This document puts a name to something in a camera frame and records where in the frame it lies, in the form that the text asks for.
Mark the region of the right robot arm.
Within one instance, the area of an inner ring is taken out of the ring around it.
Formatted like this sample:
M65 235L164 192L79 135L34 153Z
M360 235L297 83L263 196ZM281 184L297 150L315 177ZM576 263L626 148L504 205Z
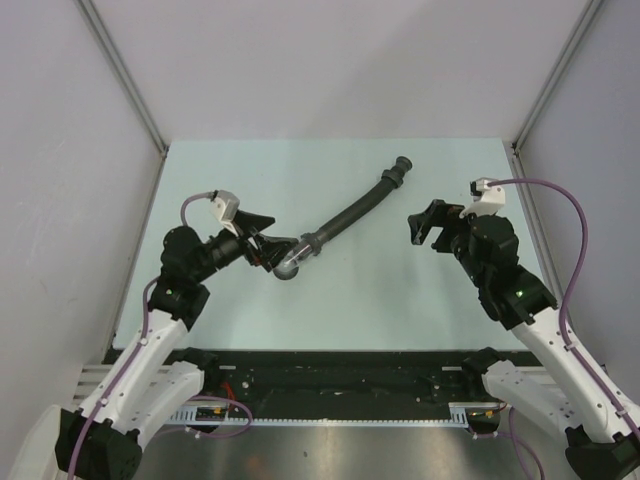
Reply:
M511 222L497 215L464 216L463 206L434 200L409 216L411 241L453 255L478 290L490 319L512 333L542 364L555 390L527 377L511 361L485 348L466 360L463 393L473 401L504 400L564 449L581 479L625 479L639 468L633 426L639 407L615 384L570 330L560 327L557 301L519 262L519 239Z

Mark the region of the clear plastic elbow fitting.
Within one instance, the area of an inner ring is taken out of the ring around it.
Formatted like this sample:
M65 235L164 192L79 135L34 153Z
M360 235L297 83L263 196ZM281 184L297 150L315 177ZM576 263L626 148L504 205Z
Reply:
M305 239L301 239L274 268L273 274L282 281L292 280L299 273L301 265L314 255L312 245Z

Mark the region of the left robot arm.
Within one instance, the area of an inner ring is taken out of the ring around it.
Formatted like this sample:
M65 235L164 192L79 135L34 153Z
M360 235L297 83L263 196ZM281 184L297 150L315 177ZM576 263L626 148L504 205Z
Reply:
M175 362L166 379L154 377L203 311L205 280L238 259L271 271L297 244L295 238L263 235L274 222L237 211L206 241L186 225L165 235L160 274L144 289L138 333L81 405L61 413L55 456L68 478L133 478L167 420L191 398L207 400L219 392L220 374L187 360Z

